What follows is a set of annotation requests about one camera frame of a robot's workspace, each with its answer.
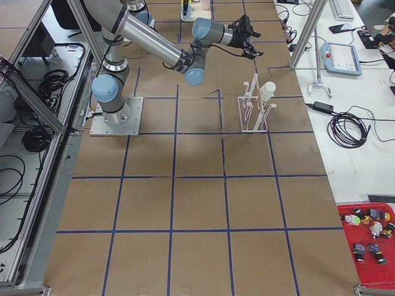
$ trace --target keyboard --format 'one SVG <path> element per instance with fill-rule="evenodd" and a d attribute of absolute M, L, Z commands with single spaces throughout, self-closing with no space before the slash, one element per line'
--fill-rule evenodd
<path fill-rule="evenodd" d="M 336 20 L 351 22 L 354 20 L 354 13 L 351 10 L 350 0 L 329 0 Z"/>

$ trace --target black plug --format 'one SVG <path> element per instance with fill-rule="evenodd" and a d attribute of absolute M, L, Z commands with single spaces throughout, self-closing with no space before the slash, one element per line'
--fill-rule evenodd
<path fill-rule="evenodd" d="M 310 107 L 313 110 L 321 112 L 321 113 L 333 114 L 333 106 L 332 105 L 328 105 L 325 103 L 315 101 L 314 104 L 306 104 L 306 106 Z"/>
<path fill-rule="evenodd" d="M 297 44 L 297 43 L 294 43 L 294 44 L 289 45 L 288 50 L 289 50 L 290 52 L 293 52 L 293 51 L 295 50 L 296 44 Z"/>

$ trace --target clamp stand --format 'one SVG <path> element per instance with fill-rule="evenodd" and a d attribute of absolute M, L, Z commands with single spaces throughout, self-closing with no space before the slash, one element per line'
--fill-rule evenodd
<path fill-rule="evenodd" d="M 310 84 L 307 93 L 311 95 L 313 88 L 323 88 L 326 91 L 327 96 L 331 99 L 332 93 L 329 86 L 321 82 L 321 69 L 320 69 L 320 50 L 318 49 L 318 36 L 317 27 L 314 28 L 314 43 L 315 43 L 315 61 L 317 64 L 317 80 Z"/>

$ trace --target white desk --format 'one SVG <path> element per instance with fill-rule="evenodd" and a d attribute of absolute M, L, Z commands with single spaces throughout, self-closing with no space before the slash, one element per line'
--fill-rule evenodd
<path fill-rule="evenodd" d="M 376 118 L 391 119 L 395 117 L 395 96 L 388 83 L 391 71 L 370 70 L 363 78 L 343 78 L 323 71 L 322 79 L 331 87 L 332 99 L 328 99 L 322 89 L 313 90 L 311 97 L 307 95 L 307 87 L 314 81 L 315 72 L 296 70 L 296 73 L 308 103 L 331 104 L 335 112 L 359 105 L 372 110 Z M 363 110 L 352 109 L 351 112 L 368 117 Z M 326 133 L 331 117 L 313 110 L 309 115 L 337 203 L 368 200 L 367 194 L 395 194 L 395 142 L 381 143 L 371 130 L 367 143 L 361 148 L 341 148 Z M 395 138 L 395 122 L 378 122 L 376 129 L 382 139 Z"/>
<path fill-rule="evenodd" d="M 289 9 L 288 25 L 300 34 L 307 16 L 301 17 L 292 12 L 293 5 L 285 5 Z M 296 8 L 303 14 L 307 6 Z M 355 19 L 349 22 L 352 27 L 363 25 L 358 13 L 354 10 Z M 326 5 L 318 21 L 318 35 L 329 42 L 351 42 L 351 33 L 334 35 L 329 26 L 343 22 L 336 21 L 329 3 Z M 354 32 L 355 41 L 352 43 L 360 60 L 382 59 L 375 49 L 365 49 L 359 36 Z M 310 39 L 312 49 L 306 51 L 297 65 L 296 74 L 306 103 L 320 101 L 334 105 L 335 112 L 347 111 L 352 105 L 365 107 L 375 114 L 376 118 L 395 118 L 395 96 L 389 88 L 389 76 L 392 72 L 385 62 L 373 65 L 363 65 L 360 77 L 336 75 L 321 71 L 322 81 L 332 91 L 333 98 L 329 99 L 323 89 L 314 89 L 312 95 L 307 94 L 308 86 L 316 80 L 314 39 Z M 352 113 L 359 117 L 368 117 L 363 110 L 353 109 Z M 310 120 L 317 138 L 325 169 L 330 180 L 335 201 L 338 204 L 368 201 L 367 194 L 395 194 L 395 142 L 382 143 L 377 140 L 373 130 L 369 132 L 368 141 L 358 149 L 345 149 L 337 146 L 326 133 L 326 126 L 331 117 L 316 111 L 309 111 Z M 395 138 L 395 122 L 376 123 L 377 132 L 382 139 Z"/>
<path fill-rule="evenodd" d="M 284 6 L 287 7 L 289 10 L 288 25 L 290 25 L 293 28 L 293 30 L 297 30 L 298 35 L 296 36 L 295 40 L 293 41 L 293 43 L 297 43 L 308 16 L 301 17 L 299 15 L 296 15 L 294 12 L 292 12 L 292 8 L 294 5 L 285 4 Z M 280 6 L 276 6 L 276 8 L 277 8 L 278 12 L 281 12 L 284 10 L 284 8 L 282 8 Z M 337 20 L 335 20 L 332 8 L 330 7 L 330 3 L 328 2 L 326 4 L 326 6 L 322 12 L 322 15 L 318 21 L 318 24 L 317 24 L 318 36 L 325 39 L 328 42 L 342 43 L 342 44 L 351 43 L 351 41 L 352 41 L 351 32 L 333 34 L 328 29 L 328 27 L 333 26 L 333 25 L 340 25 L 342 23 L 349 23 L 350 26 L 353 28 L 358 28 L 358 27 L 363 26 L 364 23 L 361 20 L 361 18 L 359 17 L 354 6 L 352 6 L 352 9 L 354 11 L 354 21 L 353 22 L 337 21 Z M 297 7 L 295 7 L 294 10 L 298 14 L 306 14 L 308 12 L 307 5 L 297 6 Z M 286 13 L 282 13 L 280 16 L 281 16 L 281 18 L 284 18 L 285 15 L 286 15 Z M 357 30 L 352 32 L 354 39 L 355 39 L 352 42 L 352 45 L 354 45 L 357 50 L 357 55 L 358 55 L 359 60 L 370 61 L 370 60 L 382 59 L 383 56 L 380 54 L 378 49 L 366 49 L 365 48 L 364 44 L 361 42 L 361 40 L 358 36 Z M 318 44 L 320 46 L 323 44 L 323 42 L 324 42 L 323 40 L 318 39 Z M 314 35 L 310 39 L 310 44 L 312 45 L 312 48 L 308 51 L 305 51 L 305 53 L 303 54 L 301 60 L 299 61 L 298 65 L 297 65 L 297 68 L 305 68 L 305 69 L 316 68 Z M 372 63 L 372 64 L 361 64 L 361 67 L 362 67 L 362 69 L 388 69 L 386 62 L 384 62 L 384 61 L 378 62 L 378 63 Z M 320 68 L 323 69 L 322 60 L 320 63 Z"/>

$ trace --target metal mounting plate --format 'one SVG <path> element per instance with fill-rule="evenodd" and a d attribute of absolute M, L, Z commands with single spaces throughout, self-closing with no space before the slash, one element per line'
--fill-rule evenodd
<path fill-rule="evenodd" d="M 108 125 L 102 116 L 93 118 L 90 131 L 91 136 L 138 136 L 143 112 L 143 97 L 125 97 L 125 103 L 131 107 L 131 115 L 127 122 L 121 125 Z M 100 105 L 96 107 L 96 113 L 102 112 Z"/>

